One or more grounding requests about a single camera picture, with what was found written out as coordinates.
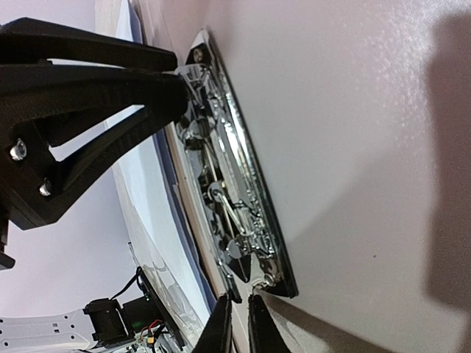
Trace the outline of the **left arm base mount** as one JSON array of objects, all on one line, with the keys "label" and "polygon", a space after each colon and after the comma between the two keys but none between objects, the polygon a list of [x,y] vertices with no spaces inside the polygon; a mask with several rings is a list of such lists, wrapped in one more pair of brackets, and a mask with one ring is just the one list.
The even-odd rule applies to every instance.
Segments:
[{"label": "left arm base mount", "polygon": [[134,284],[140,289],[141,297],[125,302],[122,305],[125,317],[131,324],[134,333],[141,334],[148,332],[151,324],[151,333],[156,332],[158,327],[163,326],[161,335],[174,341],[176,352],[183,352],[186,343],[180,328],[140,266],[136,268],[135,275],[126,284],[121,293],[124,293]]}]

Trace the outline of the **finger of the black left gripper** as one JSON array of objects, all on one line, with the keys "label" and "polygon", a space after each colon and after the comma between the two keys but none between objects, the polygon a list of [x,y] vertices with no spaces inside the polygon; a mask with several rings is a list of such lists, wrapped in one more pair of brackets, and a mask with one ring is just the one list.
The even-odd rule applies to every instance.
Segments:
[{"label": "finger of the black left gripper", "polygon": [[[123,109],[138,111],[63,160],[61,146]],[[58,221],[130,149],[188,107],[173,74],[84,65],[1,67],[1,207],[21,229]]]},{"label": "finger of the black left gripper", "polygon": [[61,59],[155,72],[177,68],[174,52],[34,18],[1,26],[1,63]]}]

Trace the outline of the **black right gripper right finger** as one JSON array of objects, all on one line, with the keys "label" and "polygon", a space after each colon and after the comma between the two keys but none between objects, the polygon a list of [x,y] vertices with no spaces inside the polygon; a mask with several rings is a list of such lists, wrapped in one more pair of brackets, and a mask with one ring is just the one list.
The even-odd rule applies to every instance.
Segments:
[{"label": "black right gripper right finger", "polygon": [[248,333],[252,353],[290,353],[271,314],[258,294],[249,297]]}]

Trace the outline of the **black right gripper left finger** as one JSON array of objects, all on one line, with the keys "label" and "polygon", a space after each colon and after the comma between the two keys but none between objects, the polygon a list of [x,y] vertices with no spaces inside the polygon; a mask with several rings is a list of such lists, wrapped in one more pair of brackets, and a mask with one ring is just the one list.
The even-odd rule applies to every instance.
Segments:
[{"label": "black right gripper left finger", "polygon": [[229,353],[232,349],[232,300],[220,296],[193,349],[193,353]]}]

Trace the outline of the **brown paper folder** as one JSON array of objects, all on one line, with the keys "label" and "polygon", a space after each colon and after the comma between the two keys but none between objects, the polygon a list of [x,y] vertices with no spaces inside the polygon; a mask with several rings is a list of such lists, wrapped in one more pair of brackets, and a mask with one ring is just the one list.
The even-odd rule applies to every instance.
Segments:
[{"label": "brown paper folder", "polygon": [[137,1],[184,60],[209,27],[299,288],[295,352],[470,350],[470,3]]}]

